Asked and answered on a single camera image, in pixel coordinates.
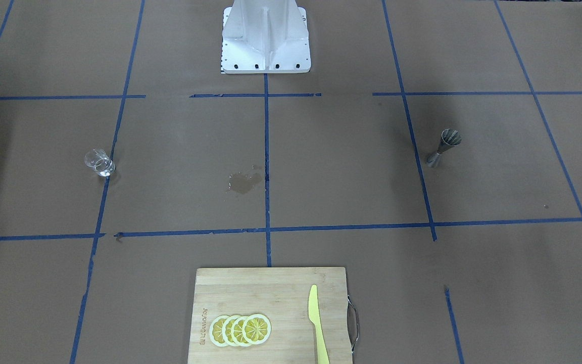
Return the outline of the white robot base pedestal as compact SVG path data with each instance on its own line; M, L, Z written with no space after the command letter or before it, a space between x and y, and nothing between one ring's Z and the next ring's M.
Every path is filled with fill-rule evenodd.
M310 72L307 12L296 1L234 1L222 21L223 74Z

